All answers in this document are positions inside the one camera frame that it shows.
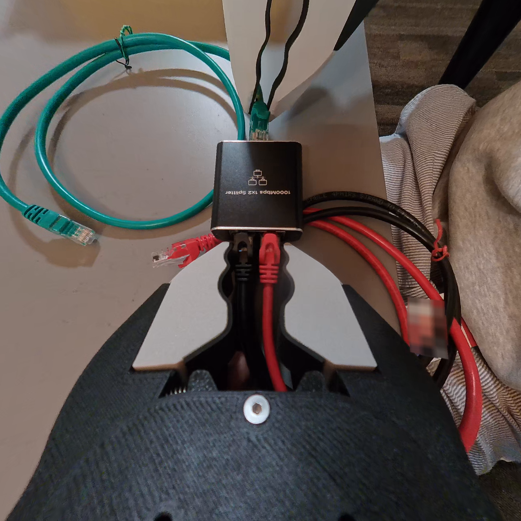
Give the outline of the black network splitter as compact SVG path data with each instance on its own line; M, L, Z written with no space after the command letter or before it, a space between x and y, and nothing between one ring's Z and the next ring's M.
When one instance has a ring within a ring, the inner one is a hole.
M217 145L211 232L231 241L238 232L303 233L302 144L222 141Z

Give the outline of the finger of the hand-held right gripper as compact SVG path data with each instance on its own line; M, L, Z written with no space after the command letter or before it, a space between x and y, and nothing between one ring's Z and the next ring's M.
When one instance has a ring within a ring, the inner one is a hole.
M355 1L303 1L268 97L271 119L289 110L334 54Z
M246 114L251 114L260 86L262 54L270 36L270 8L270 1L223 1L233 78Z

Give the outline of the black table leg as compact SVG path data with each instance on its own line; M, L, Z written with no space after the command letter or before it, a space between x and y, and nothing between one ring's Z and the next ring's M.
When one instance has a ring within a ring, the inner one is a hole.
M465 89L520 22L520 1L482 1L438 84Z

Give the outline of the person's striped shirt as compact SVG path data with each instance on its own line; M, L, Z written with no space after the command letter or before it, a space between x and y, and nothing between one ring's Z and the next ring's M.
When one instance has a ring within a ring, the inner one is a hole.
M380 138L388 200L410 212L434 235L434 220L439 218L449 253L450 170L479 109L462 89L454 85L434 86L407 104L394 134ZM484 404L469 459L476 474L482 475L500 460L520 462L520 391L499 381L480 348L473 353Z

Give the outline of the green twist tie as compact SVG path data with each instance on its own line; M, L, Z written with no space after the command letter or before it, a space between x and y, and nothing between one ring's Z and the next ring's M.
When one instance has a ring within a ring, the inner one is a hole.
M132 67L129 63L129 55L127 54L127 50L125 48L124 38L125 36L133 35L133 33L133 29L129 25L124 25L120 30L119 36L115 38L115 43L117 44L121 54L121 59L116 60L116 62L120 65L123 65L126 71L132 70Z

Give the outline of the grey desk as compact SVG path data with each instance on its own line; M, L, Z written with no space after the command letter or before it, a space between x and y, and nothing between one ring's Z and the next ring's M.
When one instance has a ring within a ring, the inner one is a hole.
M125 24L225 46L220 1L1 1L1 113L41 75ZM363 23L273 127L304 147L305 197L353 190L386 197ZM164 218L212 189L216 145L237 137L225 89L182 51L111 63L64 103L49 157L69 189L124 219ZM105 341L175 265L152 253L209 231L211 209L173 227L119 229L86 218L49 186L34 156L41 110L66 75L23 108L1 151L1 174L24 202L96 230L81 246L24 219L1 200L1 520L39 463L69 392Z

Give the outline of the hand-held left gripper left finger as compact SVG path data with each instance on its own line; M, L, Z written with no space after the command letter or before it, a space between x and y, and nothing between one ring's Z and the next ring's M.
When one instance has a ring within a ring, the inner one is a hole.
M231 244L223 242L183 268L170 282L136 355L136 371L176 369L225 339L232 304L223 290Z

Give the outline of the person's grey sweatshirt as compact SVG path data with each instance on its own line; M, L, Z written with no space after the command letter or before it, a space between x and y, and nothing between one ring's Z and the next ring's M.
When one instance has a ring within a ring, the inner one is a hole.
M463 317L495 376L520 391L520 82L474 116L448 208Z

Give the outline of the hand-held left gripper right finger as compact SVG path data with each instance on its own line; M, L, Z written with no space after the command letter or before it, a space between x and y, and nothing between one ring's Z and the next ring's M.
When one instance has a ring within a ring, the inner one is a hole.
M373 370L377 363L335 275L297 247L285 244L293 291L283 309L290 338L320 361L341 369Z

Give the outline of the red twist tie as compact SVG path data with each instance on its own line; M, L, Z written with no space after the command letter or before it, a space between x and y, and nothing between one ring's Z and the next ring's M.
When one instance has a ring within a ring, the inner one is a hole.
M436 218L434 220L434 223L437 227L437 236L433 241L433 250L431 252L431 261L432 262L440 262L442 260L445 260L450 256L450 253L448 251L448 247L446 244L442 244L443 240L443 225L441 224L441 221L439 218Z

